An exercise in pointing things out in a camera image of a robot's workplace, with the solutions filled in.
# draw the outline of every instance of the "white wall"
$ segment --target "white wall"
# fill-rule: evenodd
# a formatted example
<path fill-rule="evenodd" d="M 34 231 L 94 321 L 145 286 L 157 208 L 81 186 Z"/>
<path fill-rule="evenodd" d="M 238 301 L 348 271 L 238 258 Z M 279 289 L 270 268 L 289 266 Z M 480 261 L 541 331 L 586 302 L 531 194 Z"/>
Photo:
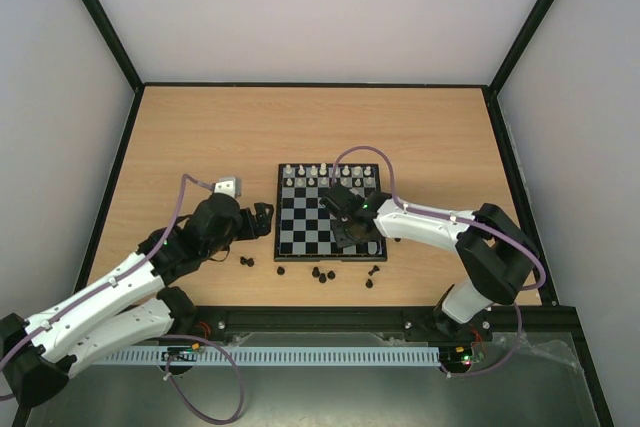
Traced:
<path fill-rule="evenodd" d="M 0 12 L 4 317 L 72 291 L 132 92 L 80 0 L 0 0 Z M 0 404 L 0 426 L 14 411 Z"/>
<path fill-rule="evenodd" d="M 145 81 L 489 83 L 535 0 L 101 0 Z"/>
<path fill-rule="evenodd" d="M 640 0 L 557 0 L 500 96 L 560 300 L 616 425 L 640 416 Z"/>

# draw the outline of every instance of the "purple cable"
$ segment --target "purple cable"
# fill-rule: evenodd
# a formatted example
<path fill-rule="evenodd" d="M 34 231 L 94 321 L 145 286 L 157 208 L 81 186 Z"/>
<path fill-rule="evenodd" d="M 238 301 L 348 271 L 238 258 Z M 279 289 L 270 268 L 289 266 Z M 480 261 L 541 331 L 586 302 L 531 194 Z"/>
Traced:
<path fill-rule="evenodd" d="M 178 387 L 178 383 L 175 381 L 175 379 L 171 375 L 171 372 L 169 372 L 169 367 L 171 367 L 171 362 L 173 361 L 175 355 L 172 355 L 167 360 L 167 363 L 164 366 L 164 372 L 166 374 L 166 379 L 169 380 L 169 382 L 171 382 L 171 385 L 173 385 L 173 388 L 176 389 L 176 392 L 178 392 L 178 395 L 180 395 L 180 398 L 182 399 L 182 402 L 184 402 L 184 405 L 186 405 L 187 409 L 189 409 L 191 413 L 196 417 L 198 417 L 200 420 L 203 420 L 204 422 L 207 422 L 213 425 L 227 425 L 238 420 L 242 413 L 242 407 L 244 406 L 245 385 L 244 385 L 244 379 L 242 378 L 242 373 L 240 372 L 240 367 L 238 367 L 238 364 L 235 363 L 231 355 L 229 355 L 229 353 L 226 350 L 224 350 L 222 347 L 220 347 L 216 343 L 211 342 L 210 340 L 207 340 L 207 339 L 203 339 L 201 337 L 193 336 L 193 335 L 169 334 L 169 335 L 162 336 L 162 338 L 169 339 L 169 340 L 190 340 L 190 341 L 195 341 L 195 342 L 208 345 L 209 347 L 213 347 L 218 352 L 220 352 L 225 357 L 225 359 L 229 361 L 229 363 L 231 364 L 231 367 L 233 367 L 233 370 L 236 373 L 236 377 L 238 378 L 238 387 L 240 388 L 240 400 L 238 401 L 238 408 L 236 409 L 236 411 L 233 413 L 231 417 L 225 420 L 219 420 L 219 419 L 214 419 L 213 417 L 209 417 L 208 415 L 203 414 L 191 402 L 189 402 L 189 399 L 187 399 L 187 397 L 184 395 L 184 392 L 180 390 L 180 387 Z"/>
<path fill-rule="evenodd" d="M 493 364 L 491 367 L 487 367 L 486 369 L 477 370 L 475 372 L 464 372 L 460 374 L 453 374 L 447 370 L 444 365 L 440 366 L 440 370 L 442 370 L 445 374 L 451 377 L 476 377 L 478 375 L 488 374 L 489 372 L 493 372 L 494 370 L 502 367 L 507 361 L 511 358 L 511 356 L 515 353 L 518 348 L 518 344 L 520 343 L 520 337 L 522 336 L 522 312 L 520 312 L 520 307 L 515 302 L 513 303 L 513 308 L 516 309 L 516 316 L 518 317 L 518 330 L 516 331 L 516 338 L 513 340 L 513 345 L 509 349 L 509 352 L 501 358 L 498 362 Z"/>
<path fill-rule="evenodd" d="M 384 152 L 382 152 L 379 149 L 376 149 L 375 147 L 370 147 L 368 145 L 358 145 L 356 147 L 352 147 L 352 148 L 350 148 L 348 150 L 345 150 L 342 154 L 340 154 L 338 156 L 338 158 L 336 159 L 336 161 L 333 163 L 333 172 L 331 174 L 332 183 L 335 182 L 335 180 L 336 180 L 336 172 L 337 172 L 338 164 L 340 163 L 342 158 L 345 157 L 347 154 L 350 154 L 351 152 L 354 152 L 356 150 L 370 150 L 372 152 L 375 152 L 376 154 L 378 154 L 380 157 L 382 157 L 384 159 L 384 161 L 387 163 L 387 167 L 389 168 L 389 181 L 390 181 L 390 184 L 391 184 L 391 197 L 393 198 L 394 203 L 398 207 L 400 207 L 401 209 L 404 209 L 405 208 L 404 207 L 404 202 L 396 194 L 396 179 L 395 179 L 395 175 L 394 175 L 394 172 L 393 172 L 393 165 L 391 164 L 391 160 L 389 159 L 389 157 L 386 156 L 386 154 Z M 425 217 L 431 217 L 431 218 L 440 219 L 440 220 L 451 220 L 451 216 L 450 215 L 442 214 L 440 212 L 433 212 L 433 211 L 430 211 L 430 210 L 417 209 L 415 207 L 411 207 L 410 205 L 407 206 L 406 210 L 407 210 L 407 212 L 411 212 L 412 214 L 423 215 Z M 513 240 L 508 235 L 503 234 L 502 232 L 500 232 L 499 230 L 494 229 L 493 227 L 489 227 L 488 225 L 482 224 L 480 222 L 476 222 L 475 220 L 469 220 L 469 219 L 464 219 L 464 218 L 461 218 L 461 217 L 457 217 L 456 218 L 456 222 L 460 222 L 461 224 L 467 224 L 467 225 L 470 225 L 471 227 L 475 227 L 476 229 L 480 229 L 480 230 L 484 230 L 485 232 L 488 232 L 489 234 L 493 235 L 494 237 L 496 237 L 496 238 L 506 242 L 507 244 L 511 245 L 512 247 L 518 249 L 520 252 L 522 252 L 524 255 L 526 255 L 527 258 L 529 260 L 531 260 L 531 262 L 533 262 L 533 265 L 536 267 L 536 269 L 538 271 L 539 279 L 535 284 L 525 285 L 520 290 L 535 290 L 535 289 L 539 289 L 547 281 L 547 273 L 545 272 L 544 267 L 542 266 L 542 263 L 538 260 L 538 258 L 535 255 L 533 255 L 533 253 L 531 251 L 529 251 L 529 249 L 527 249 L 526 247 L 524 247 L 520 243 L 516 242 L 515 240 Z"/>
<path fill-rule="evenodd" d="M 153 248 L 149 251 L 149 253 L 147 255 L 145 255 L 144 258 L 142 258 L 138 262 L 136 262 L 135 265 L 133 265 L 133 267 L 131 267 L 130 269 L 126 270 L 125 272 L 123 272 L 120 275 L 116 275 L 115 279 L 118 282 L 126 279 L 128 276 L 130 276 L 135 271 L 137 271 L 140 267 L 142 267 L 145 263 L 147 263 L 149 261 L 149 259 L 151 259 L 154 255 L 156 255 L 158 250 L 160 250 L 160 248 L 164 244 L 164 241 L 167 240 L 167 238 L 169 237 L 169 234 L 171 233 L 171 229 L 173 229 L 173 226 L 176 223 L 178 215 L 180 214 L 180 208 L 182 207 L 182 202 L 184 200 L 184 193 L 185 193 L 185 190 L 187 188 L 187 180 L 189 180 L 190 182 L 193 182 L 194 184 L 196 184 L 196 185 L 198 185 L 200 187 L 203 187 L 205 189 L 213 191 L 213 185 L 207 184 L 205 182 L 201 182 L 201 181 L 191 177 L 189 174 L 182 174 L 182 179 L 180 181 L 180 193 L 178 194 L 178 199 L 176 200 L 176 206 L 173 209 L 173 214 L 171 216 L 171 220 L 169 220 L 169 224 L 167 225 L 167 228 L 164 230 L 164 232 L 160 236 L 160 240 L 158 240 L 158 243 L 153 246 Z M 53 324 L 55 322 L 58 322 L 62 317 L 67 315 L 73 309 L 75 309 L 76 307 L 78 307 L 82 303 L 86 302 L 91 297 L 99 294 L 103 290 L 108 289 L 109 287 L 111 287 L 110 283 L 104 283 L 104 284 L 96 287 L 92 291 L 87 292 L 84 295 L 78 297 L 76 300 L 71 302 L 69 305 L 67 305 L 65 308 L 61 309 L 58 313 L 56 313 L 53 317 L 51 317 L 49 319 L 49 324 Z M 33 332 L 31 332 L 29 335 L 27 335 L 22 340 L 20 340 L 20 342 L 18 342 L 7 353 L 7 355 L 5 355 L 2 358 L 2 360 L 0 360 L 0 372 L 2 372 L 4 370 L 4 368 L 7 365 L 7 363 L 13 358 L 14 355 L 16 355 L 16 353 L 22 347 L 24 347 L 28 342 L 33 340 L 34 337 L 36 337 L 37 335 L 41 334 L 42 332 L 44 332 L 44 328 L 38 327 Z M 4 402 L 5 400 L 9 400 L 9 399 L 12 399 L 12 398 L 13 398 L 13 394 L 2 395 L 2 396 L 0 396 L 0 402 Z"/>

